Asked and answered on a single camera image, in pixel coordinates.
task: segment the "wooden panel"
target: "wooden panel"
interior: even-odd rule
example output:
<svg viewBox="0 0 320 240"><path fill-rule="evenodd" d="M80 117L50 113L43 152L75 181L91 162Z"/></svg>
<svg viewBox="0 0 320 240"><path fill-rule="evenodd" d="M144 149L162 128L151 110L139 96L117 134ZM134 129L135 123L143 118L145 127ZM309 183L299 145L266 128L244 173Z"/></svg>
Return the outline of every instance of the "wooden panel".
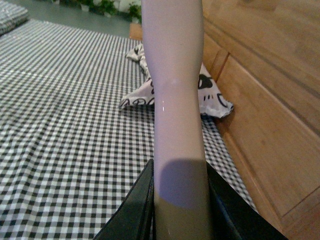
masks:
<svg viewBox="0 0 320 240"><path fill-rule="evenodd" d="M130 23L130 32L129 32L129 37L131 39L135 40L141 40L142 41L142 26L141 24L138 23Z"/></svg>
<svg viewBox="0 0 320 240"><path fill-rule="evenodd" d="M223 121L216 119L215 123L219 129L220 134L223 137L225 145L228 149L232 160L238 169L239 174L246 186L246 189L250 193L250 196L261 216L264 217L271 225L273 225L278 231L284 233L281 219L276 214L274 207L269 202L266 194L260 186L259 180L254 171L248 165L247 160L241 153L241 150L236 145L231 134L228 132L228 128L225 127Z"/></svg>
<svg viewBox="0 0 320 240"><path fill-rule="evenodd" d="M204 34L202 61L215 81L217 81L217 79L219 78L228 55L229 53L225 49L221 48L207 34Z"/></svg>
<svg viewBox="0 0 320 240"><path fill-rule="evenodd" d="M289 70L289 63L295 72L304 72L305 77L297 79L320 92L318 1L266 0L261 7L255 4L260 2L257 0L205 1L215 2L207 10L214 13L208 15L210 22L281 69Z"/></svg>
<svg viewBox="0 0 320 240"><path fill-rule="evenodd" d="M229 56L217 85L234 103L223 126L278 218L297 221L319 203L320 138Z"/></svg>
<svg viewBox="0 0 320 240"><path fill-rule="evenodd" d="M203 0L205 32L320 136L319 3L265 2Z"/></svg>

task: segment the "gingham tablecloth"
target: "gingham tablecloth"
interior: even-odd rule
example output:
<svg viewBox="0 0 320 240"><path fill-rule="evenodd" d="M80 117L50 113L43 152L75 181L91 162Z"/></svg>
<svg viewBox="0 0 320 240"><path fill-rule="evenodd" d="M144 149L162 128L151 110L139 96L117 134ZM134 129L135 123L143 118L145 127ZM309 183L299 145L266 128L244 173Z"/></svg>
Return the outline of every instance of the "gingham tablecloth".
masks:
<svg viewBox="0 0 320 240"><path fill-rule="evenodd" d="M144 81L139 42L30 20L0 37L0 239L91 239L153 157L154 110L119 110ZM207 161L254 208L202 118Z"/></svg>

